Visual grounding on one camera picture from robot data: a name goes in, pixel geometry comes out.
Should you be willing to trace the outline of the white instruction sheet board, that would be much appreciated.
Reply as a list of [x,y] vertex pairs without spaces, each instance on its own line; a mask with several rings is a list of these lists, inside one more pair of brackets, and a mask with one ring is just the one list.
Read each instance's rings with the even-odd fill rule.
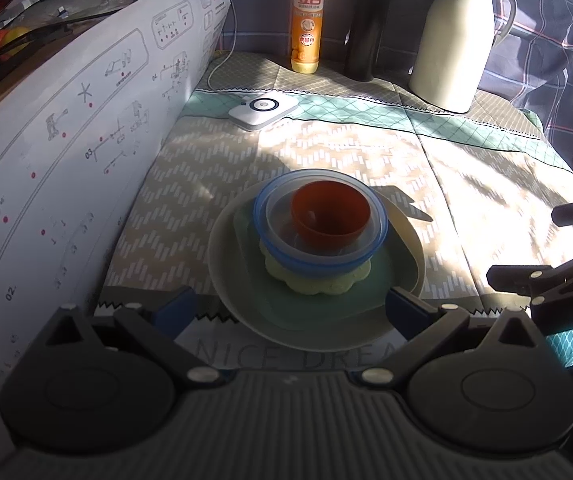
[[[96,292],[230,0],[139,0],[0,102],[0,389],[62,304]],[[0,460],[13,445],[0,417]]]

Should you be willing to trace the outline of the cream white thermos jug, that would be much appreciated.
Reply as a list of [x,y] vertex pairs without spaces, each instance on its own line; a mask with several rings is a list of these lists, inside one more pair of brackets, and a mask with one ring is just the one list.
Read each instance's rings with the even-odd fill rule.
[[411,72],[410,90],[450,113],[472,107],[491,49],[507,38],[516,0],[434,0]]

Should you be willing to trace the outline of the patterned beige teal cloth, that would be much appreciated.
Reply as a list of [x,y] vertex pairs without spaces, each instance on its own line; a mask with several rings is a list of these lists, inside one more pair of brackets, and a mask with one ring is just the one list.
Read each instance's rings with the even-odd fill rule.
[[[231,108],[271,91],[295,96],[296,110],[262,130],[231,122]],[[551,219],[555,206],[573,202],[573,173],[528,113],[481,92],[471,115],[446,115],[387,79],[359,84],[330,68],[299,76],[238,54],[212,86],[198,86],[164,141],[117,244],[98,312],[115,309],[112,287],[188,286],[198,305],[179,342],[210,365],[327,370],[389,356],[402,344],[396,330],[350,350],[295,350],[247,330],[217,296],[207,244],[221,211],[252,186],[303,168],[349,174],[407,216],[423,247],[426,301],[495,314],[516,304],[487,304],[491,266],[573,258],[573,226]]]

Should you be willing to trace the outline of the black thermos bottle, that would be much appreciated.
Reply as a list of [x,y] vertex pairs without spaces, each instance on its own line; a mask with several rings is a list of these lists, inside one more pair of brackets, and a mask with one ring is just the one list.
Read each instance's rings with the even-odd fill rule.
[[348,32],[344,75],[356,81],[373,79],[390,0],[357,0]]

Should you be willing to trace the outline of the yellow flower shaped dish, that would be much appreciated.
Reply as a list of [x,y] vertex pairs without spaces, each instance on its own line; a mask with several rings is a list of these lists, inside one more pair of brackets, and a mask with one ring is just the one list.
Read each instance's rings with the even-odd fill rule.
[[265,268],[270,276],[283,282],[293,292],[305,296],[323,294],[339,296],[348,292],[356,283],[364,281],[371,273],[371,261],[367,260],[358,268],[344,274],[311,278],[311,276],[297,274],[287,270],[278,260],[270,255],[265,244],[260,242],[259,249],[265,258]]

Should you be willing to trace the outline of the yellow orange detergent bottle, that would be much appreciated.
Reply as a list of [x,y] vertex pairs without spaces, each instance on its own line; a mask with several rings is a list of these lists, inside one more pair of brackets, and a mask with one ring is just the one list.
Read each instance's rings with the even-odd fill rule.
[[310,75],[318,70],[324,0],[292,0],[291,66]]

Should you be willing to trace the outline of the green square plate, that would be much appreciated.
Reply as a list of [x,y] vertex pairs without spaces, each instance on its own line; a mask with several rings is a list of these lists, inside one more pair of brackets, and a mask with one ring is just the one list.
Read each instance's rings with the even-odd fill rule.
[[390,200],[383,205],[388,233],[358,268],[329,278],[307,278],[268,254],[253,221],[252,200],[234,211],[232,226],[242,262],[233,281],[236,310],[250,310],[283,330],[312,330],[382,308],[387,292],[420,292],[425,276],[421,242],[407,216]]

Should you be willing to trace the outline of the small white round-button device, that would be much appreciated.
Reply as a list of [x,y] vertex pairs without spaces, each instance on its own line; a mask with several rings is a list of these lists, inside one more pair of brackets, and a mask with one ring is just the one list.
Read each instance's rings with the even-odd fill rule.
[[271,91],[231,108],[229,118],[244,130],[262,130],[294,112],[298,105],[295,96]]

